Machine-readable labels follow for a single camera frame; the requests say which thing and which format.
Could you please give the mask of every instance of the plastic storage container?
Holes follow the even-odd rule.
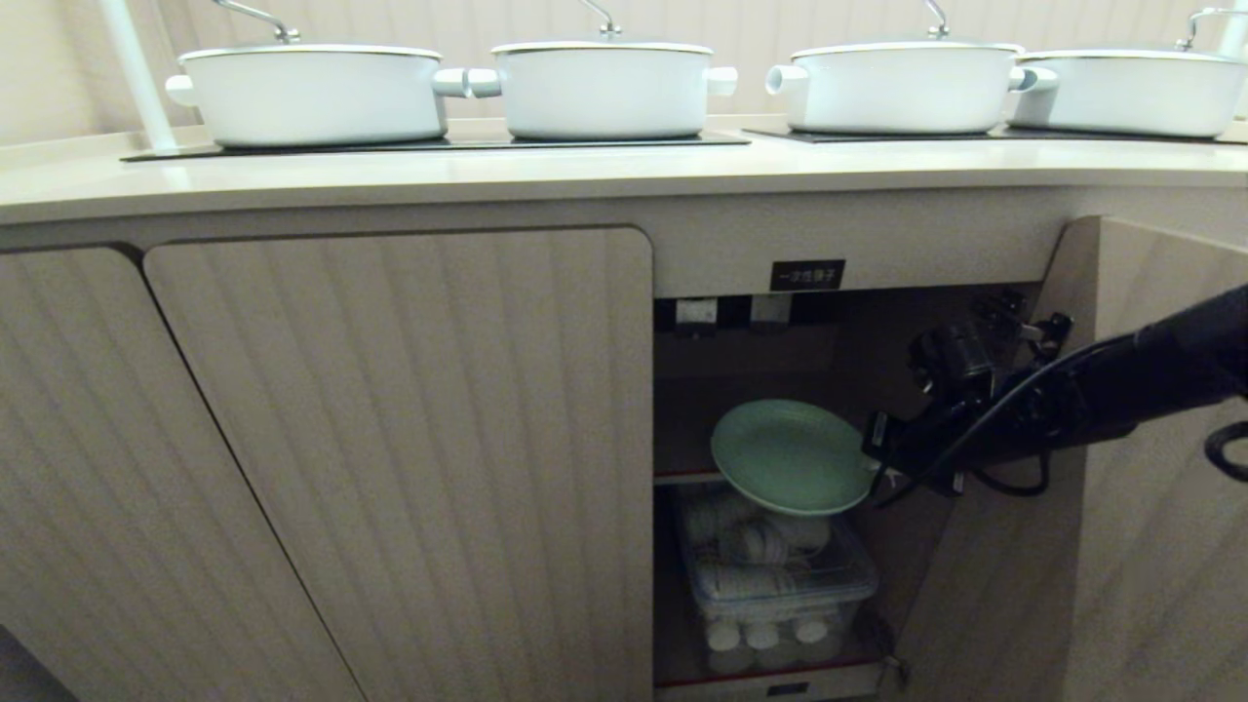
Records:
[[[844,518],[779,515],[705,486],[681,490],[676,508],[711,661],[780,668],[836,657],[880,583]]]

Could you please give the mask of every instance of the label sign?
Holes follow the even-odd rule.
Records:
[[[789,685],[773,685],[768,688],[768,697],[784,697],[786,695],[802,695],[810,690],[809,682],[790,682]]]
[[[776,261],[771,264],[771,292],[839,290],[845,259],[835,261]]]

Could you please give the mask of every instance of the white enamel pot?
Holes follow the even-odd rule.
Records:
[[[507,129],[523,139],[691,136],[706,96],[731,95],[736,69],[710,66],[691,44],[543,41],[494,49],[497,70],[469,71],[475,97],[503,96]]]
[[[464,69],[422,49],[290,44],[193,51],[165,84],[200,109],[222,146],[367,144],[439,137],[443,97],[467,97]]]
[[[862,134],[972,134],[1002,119],[1006,95],[1051,76],[1020,71],[1012,44],[889,41],[810,49],[768,74],[789,126]]]
[[[1043,51],[1020,57],[1057,80],[1018,101],[1011,125],[1214,137],[1231,126],[1248,64],[1164,50]]]

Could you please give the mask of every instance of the wall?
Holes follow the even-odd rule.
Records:
[[[0,4],[0,145],[100,131],[55,4]]]
[[[152,71],[173,72],[158,0],[130,5]],[[0,146],[139,129],[99,0],[0,2]],[[167,100],[165,107],[175,125],[198,121]]]
[[[448,65],[492,62],[489,49],[519,39],[577,36],[600,20],[578,0],[248,0],[297,26],[308,41],[357,41],[436,49]],[[41,0],[0,6],[0,144],[139,127],[104,25],[99,0]],[[268,25],[208,0],[129,0],[157,82],[195,49],[271,40]],[[932,24],[920,0],[603,0],[631,36],[711,46],[719,65],[741,71],[734,97],[713,112],[778,112],[761,89],[774,62],[811,46],[919,36]],[[1196,0],[945,0],[956,36],[1013,41],[1028,49],[1094,44],[1171,45]],[[1213,49],[1222,20],[1198,45]],[[166,104],[173,124],[193,111]],[[500,100],[454,100],[453,117],[502,115]]]

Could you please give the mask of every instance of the cabinet door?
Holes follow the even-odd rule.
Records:
[[[1036,315],[1071,314],[1077,349],[1244,282],[1248,247],[1087,219]],[[1248,700],[1248,487],[1203,455],[1246,415],[1228,400],[1055,455],[1037,500],[970,486],[902,632],[914,680],[885,698]]]
[[[649,698],[644,235],[196,244],[146,269],[369,700]]]
[[[0,620],[80,700],[359,700],[120,252],[0,256]]]

